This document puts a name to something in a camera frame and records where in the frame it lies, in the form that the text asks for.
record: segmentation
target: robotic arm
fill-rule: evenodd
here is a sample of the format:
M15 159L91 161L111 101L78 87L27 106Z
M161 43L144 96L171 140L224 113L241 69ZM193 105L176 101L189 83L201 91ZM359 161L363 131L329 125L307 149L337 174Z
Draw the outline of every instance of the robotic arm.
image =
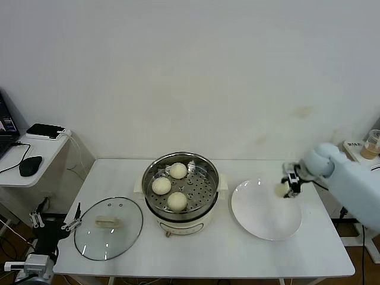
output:
M289 183L284 198L296 197L303 183L320 178L329 192L364 226L380 232L380 177L329 143L320 144L306 153L299 163L285 166Z
M46 199L29 214L33 233L38 238L34 252L27 255L24 262L6 262L4 271L20 270L14 284L50 285L53 280L53 267L58 258L58 242L67 238L71 231L81 224L80 203L74 220L69 224L58 221L43 221L41 212Z

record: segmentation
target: cable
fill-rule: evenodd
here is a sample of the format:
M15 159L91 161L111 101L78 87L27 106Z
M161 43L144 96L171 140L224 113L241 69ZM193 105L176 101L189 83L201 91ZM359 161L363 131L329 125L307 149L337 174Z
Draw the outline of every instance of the cable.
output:
M32 248L34 248L34 246L28 242L26 239L24 239L21 235L19 235L17 232L15 232L11 227L9 227L9 225L7 225L6 223L4 223L1 219L0 219L0 222L4 224L4 226L6 226L7 228L9 228L15 235L19 236L23 241L25 241L28 245L30 245Z
M159 280L161 280L162 278L158 278L158 279L156 279L156 280L153 280L153 281L151 281L151 282L149 282L149 283L146 283L145 281L143 281L143 282L141 282L139 285L142 285L143 283L145 283L145 285L149 285L149 284L152 284L152 283L154 283L154 282L157 282L157 281L159 281Z
M325 189L328 191L328 188L326 188L325 186L322 186L321 184L319 184L318 182L315 182L314 180L312 181L314 184L317 184L319 187Z
M216 283L216 285L220 285L220 282L223 280L227 281L228 285L231 285L231 281L229 279L219 279L218 282Z
M133 285L133 284L129 284L127 281L125 281L123 278L121 278L121 281L123 281L126 285Z
M47 210L50 209L50 197L43 197L43 198L44 198L44 201L41 203L41 204L43 204L42 209L38 209L37 208L37 210L40 211L40 213L45 212L45 211L47 211ZM47 208L46 209L45 209L45 199L46 199L46 202L47 202Z
M75 165L74 167L72 168L66 168L66 170L69 170L71 171L72 173L75 173L82 181L84 181L84 179L75 171L73 171L74 168L76 168L77 166Z
M72 283L67 279L66 276L64 276L64 275L61 275L61 276L66 280L67 284L72 285Z
M73 138L71 135L68 135L66 134L65 132L58 132L62 135L67 135L69 137L69 139L71 140L72 144L74 145L74 147L77 148L78 150L78 153L79 153L79 161L83 167L83 171L86 173L86 175L88 174L86 168L84 167L84 163L83 163L83 160L82 160L82 151L81 151L81 148L79 146L79 144L77 143L77 141L75 140L75 138ZM77 165L75 165L74 167L70 168L70 169L67 169L67 170L73 170Z
M23 158L20 160L19 163L17 163L16 165L13 165L13 166L11 166L11 167L9 167L9 168L7 168L7 169L0 170L0 173L3 173L3 172L5 172L5 171L11 170L11 169L16 168L17 166L19 166L20 163L23 162L23 160L24 160L26 154L28 153L28 151L29 151L29 149L30 149L30 147L31 147L30 144L23 144L23 143L20 142L20 141L13 142L11 145L27 145L27 146L28 146L28 149L25 151L25 153L24 153L24 155L23 155Z
M2 270L2 271L0 272L0 276L3 275L3 274L5 274L5 273L7 273L7 271Z
M74 279L75 282L77 282L79 285L83 285L82 283L80 283L78 280Z
M365 228L362 225L362 230L363 230L363 250L362 250L362 285L365 285L365 274L364 274L364 251L366 249L365 247L365 240L366 240L366 232Z
M14 246L14 245L13 245L8 239L6 239L5 237L0 236L0 239L6 241L7 244L9 244L9 245L12 247L12 249L13 249L13 251L14 251L14 255L15 255L15 257L11 257L10 255L8 255L7 252L4 250L4 248L2 247L2 244L0 243L0 248L1 248L1 250L3 251L3 253L4 253L8 258L12 259L13 261L18 261L16 247L15 247L15 246Z
M27 281L27 280L32 279L33 277L37 277L37 276L38 276L38 274L30 274L29 276L27 276L27 277L25 277L25 278L23 278L23 279L20 279L20 280L18 280L17 282L13 282L12 285L20 284L20 283L22 283L22 282L24 282L24 281Z
M32 240L32 243L33 243L33 241L35 240L35 238L31 237L30 239L27 239L27 240ZM29 246L26 247L26 249L24 250L23 254L21 254L20 258L24 258L25 254L27 253L27 251L28 251L29 248L30 248Z
M346 208L342 207L339 214L339 220L343 219L347 215L348 211ZM335 229L338 229L339 223L335 225Z
M0 280L4 279L6 276L11 275L12 273L15 273L16 271L8 272L6 275L0 277Z

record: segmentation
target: floor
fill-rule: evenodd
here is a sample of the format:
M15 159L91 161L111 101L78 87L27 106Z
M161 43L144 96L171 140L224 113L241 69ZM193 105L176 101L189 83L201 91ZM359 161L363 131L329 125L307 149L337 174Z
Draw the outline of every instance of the floor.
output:
M32 237L32 233L29 227L27 227L25 224L20 223L19 225L12 226L14 230L16 230L18 233L20 233L25 238ZM356 231L354 227L350 224L341 224L339 225L338 232L340 236L354 236L356 235ZM10 230L7 230L5 234L3 235L4 238L9 240L15 247L15 250L17 251L17 256L19 259L24 258L23 253L26 250L25 243L17 237L15 234L13 234ZM380 236L375 238L375 244L378 248L380 248ZM5 239L0 238L0 243L4 250L7 252L7 254L10 257L15 257L15 252L12 249L12 247L7 244ZM350 255L350 258L355 266L356 273L355 275L351 277L346 278L330 278L322 281L319 283L320 285L358 285L362 283L362 248L347 248L347 252ZM3 264L5 261L9 261L10 258L8 258L3 251L0 249L0 264ZM67 277L68 281L71 283L71 285L79 285L75 280L71 279L70 277ZM367 252L365 252L365 278L366 278L366 284L367 285L380 285L380 264L374 264L368 255ZM8 273L0 273L0 285L10 285L12 284L14 279L14 274L8 274ZM108 278L107 277L99 277L99 280L104 284L107 285ZM153 281L154 279L143 279L140 278L137 280L136 278L117 278L115 280L115 285L138 285L138 282L141 283L143 281L149 282ZM218 280L214 279L173 279L171 284L172 285L191 285L191 284L197 284L197 285L256 285L256 284L263 284L263 285L278 285L277 280L220 280L218 284ZM158 280L154 283L154 285L168 285L170 284L170 279L162 279ZM286 284L290 285L290 280L286 280ZM54 276L52 285L69 285L65 279L61 275Z

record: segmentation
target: white plate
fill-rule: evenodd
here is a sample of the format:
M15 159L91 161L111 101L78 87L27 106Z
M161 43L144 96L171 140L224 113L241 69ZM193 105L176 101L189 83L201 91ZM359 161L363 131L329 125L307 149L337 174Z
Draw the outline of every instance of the white plate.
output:
M261 179L241 183L232 194L231 205L237 221L262 239L287 239L302 222L296 198L280 198L274 185Z

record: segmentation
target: black cable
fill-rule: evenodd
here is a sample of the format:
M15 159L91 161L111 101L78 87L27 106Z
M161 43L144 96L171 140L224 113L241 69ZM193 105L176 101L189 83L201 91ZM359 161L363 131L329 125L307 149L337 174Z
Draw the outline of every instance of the black cable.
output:
M50 201L49 197L45 197L45 198L43 199L43 201L37 206L37 208L36 208L36 213L40 214L40 213L43 212L43 208L45 207L46 202L47 202L48 200Z
M325 189L325 190L328 191L328 188L326 188L325 186L322 186L322 185L319 184L318 182L313 181L313 183L314 183L314 184L317 184L319 187L321 187L321 188L323 188L323 189Z
M50 198L47 197L47 208L43 209L43 211L49 211L49 209L50 209Z
M363 230L363 251L362 251L362 285L365 285L365 274L364 274L364 251L366 249L365 247L365 240L366 240L366 232L365 228L362 225L362 230Z
M66 170L69 170L71 171L72 173L75 173L75 175L77 175L79 177L79 179L81 179L82 181L84 181L84 179L74 170L70 169L70 168L66 168Z
M224 280L224 281L227 281L227 282L228 282L228 285L231 285L231 282L230 282L229 279L219 279L218 282L216 283L216 285L220 285L220 282L223 281L223 280Z
M8 258L10 258L11 260L13 260L13 261L18 261L16 247L15 247L15 246L14 246L14 245L13 245L8 239L6 239L5 237L0 236L0 239L6 241L7 244L9 244L9 245L12 247L12 249L13 249L13 251L14 251L14 254L15 254L15 257L11 257L10 255L8 255L7 252L4 250L4 248L2 247L3 244L0 243L0 249L3 251L3 253L4 253Z
M340 210L339 220L343 219L347 215L348 211L346 208L342 207ZM335 229L338 229L339 223L335 225Z
M20 284L21 282L24 282L26 280L29 280L29 279L32 279L33 277L37 277L38 275L37 274L30 274L28 277L25 277L23 279L20 279L18 280L17 282L13 282L12 285L17 285L17 284Z
M1 271L1 272L0 272L0 277L1 277L4 273L9 273L9 271L4 271L4 270Z
M4 279L6 276L16 275L15 273L18 271L4 271L0 273L0 280Z
M72 283L69 281L69 279L68 279L66 276L62 275L62 277L66 280L66 282L67 282L69 285L72 285Z
M24 144L24 143L19 142L19 141L14 142L14 143L12 143L11 145L27 145L27 146L28 146L28 149L25 151L25 153L24 153L24 155L23 155L23 158L20 160L19 163L17 163L16 165L13 165L13 166L11 166L11 167L9 167L9 168L7 168L7 169L0 170L0 173L3 173L3 172L5 172L5 171L11 170L11 169L16 168L17 166L19 166L20 163L23 162L23 160L24 160L26 154L28 153L28 151L29 151L29 149L30 149L30 147L31 147L30 144Z

